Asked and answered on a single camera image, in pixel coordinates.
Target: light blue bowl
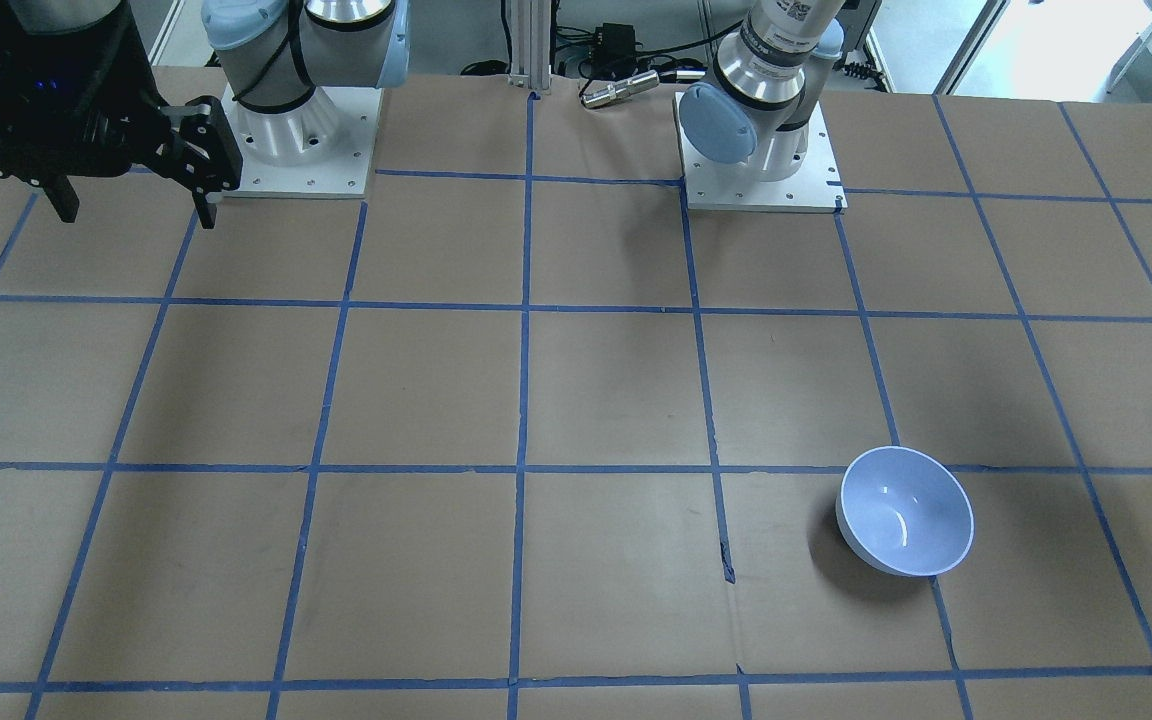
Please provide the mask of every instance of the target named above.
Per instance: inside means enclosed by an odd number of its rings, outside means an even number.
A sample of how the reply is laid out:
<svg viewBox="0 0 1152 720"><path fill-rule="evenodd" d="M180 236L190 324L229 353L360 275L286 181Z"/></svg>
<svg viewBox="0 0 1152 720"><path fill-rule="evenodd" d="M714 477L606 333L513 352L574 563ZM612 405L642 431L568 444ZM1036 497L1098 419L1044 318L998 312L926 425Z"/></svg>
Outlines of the light blue bowl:
<svg viewBox="0 0 1152 720"><path fill-rule="evenodd" d="M954 473L908 447L877 447L842 475L838 528L856 555L907 578L940 575L972 550L972 503Z"/></svg>

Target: white bowl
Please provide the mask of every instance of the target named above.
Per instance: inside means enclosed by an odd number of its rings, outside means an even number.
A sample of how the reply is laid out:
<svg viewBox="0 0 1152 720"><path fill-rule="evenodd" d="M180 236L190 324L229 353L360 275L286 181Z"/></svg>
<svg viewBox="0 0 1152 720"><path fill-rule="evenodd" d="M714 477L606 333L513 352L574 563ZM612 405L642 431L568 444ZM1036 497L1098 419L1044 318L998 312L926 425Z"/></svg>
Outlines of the white bowl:
<svg viewBox="0 0 1152 720"><path fill-rule="evenodd" d="M972 548L972 503L954 473L908 447L877 447L842 475L838 528L856 555L907 578L940 575Z"/></svg>

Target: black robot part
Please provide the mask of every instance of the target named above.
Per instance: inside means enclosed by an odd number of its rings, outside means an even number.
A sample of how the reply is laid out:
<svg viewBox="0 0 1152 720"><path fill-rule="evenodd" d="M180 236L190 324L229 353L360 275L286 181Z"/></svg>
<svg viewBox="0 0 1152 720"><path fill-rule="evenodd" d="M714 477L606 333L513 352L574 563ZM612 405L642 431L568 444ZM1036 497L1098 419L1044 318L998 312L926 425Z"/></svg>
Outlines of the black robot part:
<svg viewBox="0 0 1152 720"><path fill-rule="evenodd" d="M115 177L134 164L185 187L205 228L217 217L207 195L242 177L220 101L172 106L159 94L127 0L58 35L29 35L0 0L0 179L40 188L71 223L79 203L69 176Z"/></svg>

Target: mounting plate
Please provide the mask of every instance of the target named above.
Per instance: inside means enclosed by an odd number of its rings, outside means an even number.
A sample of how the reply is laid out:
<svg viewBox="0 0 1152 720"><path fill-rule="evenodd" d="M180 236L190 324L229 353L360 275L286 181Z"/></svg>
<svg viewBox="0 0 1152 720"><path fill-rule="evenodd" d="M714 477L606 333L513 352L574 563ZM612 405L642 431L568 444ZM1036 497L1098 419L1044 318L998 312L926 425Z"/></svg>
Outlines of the mounting plate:
<svg viewBox="0 0 1152 720"><path fill-rule="evenodd" d="M763 182L748 165L723 165L700 154L677 123L681 92L673 97L679 150L687 185L687 207L691 210L745 210L763 213L833 213L847 209L838 160L820 106L812 113L809 131L812 139L799 172L782 181Z"/></svg>
<svg viewBox="0 0 1152 720"><path fill-rule="evenodd" d="M344 114L348 135L329 159L310 165L268 165L252 158L243 149L243 179L238 190L227 197L312 197L312 199L366 199L371 179L376 131L380 123L378 88L324 88L329 99ZM227 113L234 109L233 88L225 88L221 104Z"/></svg>

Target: bowl rim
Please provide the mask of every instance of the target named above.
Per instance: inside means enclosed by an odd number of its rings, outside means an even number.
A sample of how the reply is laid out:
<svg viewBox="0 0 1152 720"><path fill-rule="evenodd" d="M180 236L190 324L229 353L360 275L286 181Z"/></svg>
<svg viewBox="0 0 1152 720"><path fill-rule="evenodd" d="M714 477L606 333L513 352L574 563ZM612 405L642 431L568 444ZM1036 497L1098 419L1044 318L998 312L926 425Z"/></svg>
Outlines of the bowl rim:
<svg viewBox="0 0 1152 720"><path fill-rule="evenodd" d="M938 568L935 571L932 573L911 571L904 568L897 568L895 564L892 564L887 560L884 560L882 558L878 556L878 553L876 553L872 547L869 547L867 544L865 544L863 539L861 539L861 537L855 533L855 530L852 530L850 535L856 539L856 543L858 543L861 547L865 548L865 552L867 552L871 558L877 560L879 564L882 564L884 568L887 568L893 573L909 575L909 577L915 577L915 578L931 578L942 573L948 573L949 570L956 568L956 566L960 564L960 562L963 562L965 556L968 556L968 553L972 551L972 543L975 543L975 510L972 507L972 498L968 497L968 493L963 488L963 483L960 482L957 476L953 473L950 469L946 468L946 465L943 465L940 460L937 460L931 455L925 454L925 452L915 450L914 447L904 447L900 445L885 445L882 447L874 447L872 448L872 450L862 452L861 455L856 456L856 460L852 460L851 464L847 465L847 469L842 473L842 483L840 484L840 486L838 486L838 507L840 507L840 509L842 510L842 520L846 521L847 525L849 526L851 525L851 521L847 517L847 501L846 501L844 488L847 487L847 477L850 477L852 468L855 468L856 464L858 464L858 462L861 462L869 455L873 455L877 452L890 452L890 450L909 452L909 454L919 456L929 462L932 462L934 467L940 468L943 471L943 473L946 473L947 477L950 478L952 483L954 483L954 487L958 491L958 497L963 498L963 505L968 509L968 537L967 541L963 544L963 552L958 553L958 556L956 556L954 561L952 561L949 564L943 566L943 568Z"/></svg>

